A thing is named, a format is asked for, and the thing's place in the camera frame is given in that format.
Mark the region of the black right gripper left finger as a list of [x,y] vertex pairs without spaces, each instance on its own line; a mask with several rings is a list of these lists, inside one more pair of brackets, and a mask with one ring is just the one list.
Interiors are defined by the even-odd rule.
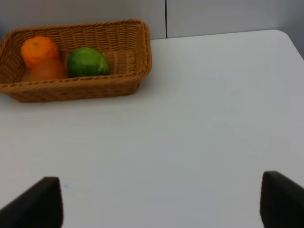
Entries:
[[2,228],[60,228],[64,210],[58,177],[44,177],[0,209]]

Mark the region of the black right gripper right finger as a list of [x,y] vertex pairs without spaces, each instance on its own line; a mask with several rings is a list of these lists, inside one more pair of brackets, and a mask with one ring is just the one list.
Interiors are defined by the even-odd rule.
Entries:
[[302,228],[304,188],[277,171],[265,171],[260,216],[265,228]]

